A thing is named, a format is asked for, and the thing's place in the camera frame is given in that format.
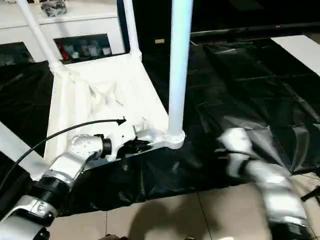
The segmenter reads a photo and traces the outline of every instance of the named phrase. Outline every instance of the shelf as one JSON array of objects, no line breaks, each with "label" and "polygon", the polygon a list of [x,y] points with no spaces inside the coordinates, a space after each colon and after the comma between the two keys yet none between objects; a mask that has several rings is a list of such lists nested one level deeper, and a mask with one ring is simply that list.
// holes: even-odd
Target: shelf
[{"label": "shelf", "polygon": [[[67,13],[56,17],[48,17],[40,4],[29,4],[29,7],[41,25],[118,17],[117,0],[69,0],[66,2]],[[16,3],[0,3],[0,29],[27,25]]]}]

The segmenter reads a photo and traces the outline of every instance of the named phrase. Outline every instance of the black cylindrical joint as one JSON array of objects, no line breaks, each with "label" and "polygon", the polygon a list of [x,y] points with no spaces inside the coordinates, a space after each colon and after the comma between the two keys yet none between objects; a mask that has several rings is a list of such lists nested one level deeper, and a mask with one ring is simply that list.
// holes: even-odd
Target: black cylindrical joint
[{"label": "black cylindrical joint", "polygon": [[102,139],[102,146],[101,158],[104,158],[106,155],[110,155],[112,152],[111,139]]},{"label": "black cylindrical joint", "polygon": [[64,203],[69,193],[69,186],[54,177],[44,176],[40,181],[34,181],[28,195],[38,198],[56,209]]}]

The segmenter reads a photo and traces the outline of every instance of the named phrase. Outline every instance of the black cable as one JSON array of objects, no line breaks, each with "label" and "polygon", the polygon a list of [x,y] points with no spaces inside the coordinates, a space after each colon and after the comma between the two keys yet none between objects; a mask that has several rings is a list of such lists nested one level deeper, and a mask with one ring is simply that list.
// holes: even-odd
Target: black cable
[{"label": "black cable", "polygon": [[22,160],[28,156],[33,150],[35,150],[37,147],[39,147],[41,144],[44,144],[45,142],[47,142],[50,139],[53,139],[54,137],[60,135],[60,134],[64,134],[70,130],[73,129],[77,129],[86,125],[91,125],[91,124],[98,124],[98,123],[110,123],[110,122],[117,122],[118,125],[121,125],[122,123],[124,123],[126,120],[125,119],[105,119],[105,120],[95,120],[95,121],[88,121],[88,122],[84,122],[78,125],[74,125],[71,127],[68,127],[66,129],[63,129],[61,131],[58,131],[48,137],[46,137],[45,139],[41,140],[40,142],[38,142],[36,145],[34,145],[33,147],[31,147],[28,151],[26,151],[21,157],[19,157],[19,159],[13,164],[13,166],[10,168],[10,170],[6,173],[1,185],[0,185],[0,193],[2,192],[4,185],[6,183],[6,181],[8,180],[10,174],[15,170],[15,168],[19,165],[19,163],[22,162]]},{"label": "black cable", "polygon": [[305,174],[301,174],[301,176],[304,176],[304,177],[309,178],[309,179],[320,180],[320,178],[308,176],[308,175],[305,175]]}]

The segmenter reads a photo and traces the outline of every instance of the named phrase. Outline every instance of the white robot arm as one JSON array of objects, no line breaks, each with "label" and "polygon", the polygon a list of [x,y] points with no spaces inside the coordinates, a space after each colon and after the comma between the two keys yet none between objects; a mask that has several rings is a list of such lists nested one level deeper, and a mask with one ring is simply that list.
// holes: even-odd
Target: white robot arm
[{"label": "white robot arm", "polygon": [[148,144],[137,139],[134,127],[127,122],[106,138],[102,134],[76,135],[66,151],[0,221],[0,240],[49,239],[46,227],[58,216],[58,209],[88,162],[101,158],[111,162],[118,157],[120,149],[135,154],[148,150]]}]

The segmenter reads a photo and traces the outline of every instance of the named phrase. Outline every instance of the blurred robot arm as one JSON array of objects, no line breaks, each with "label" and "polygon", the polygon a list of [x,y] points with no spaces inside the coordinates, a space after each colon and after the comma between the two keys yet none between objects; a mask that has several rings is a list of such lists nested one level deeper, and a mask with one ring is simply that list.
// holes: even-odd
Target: blurred robot arm
[{"label": "blurred robot arm", "polygon": [[251,141],[243,128],[230,128],[219,140],[229,153],[228,175],[249,179],[261,193],[272,238],[314,239],[308,229],[303,204],[291,183],[290,173],[281,166],[255,157]]}]

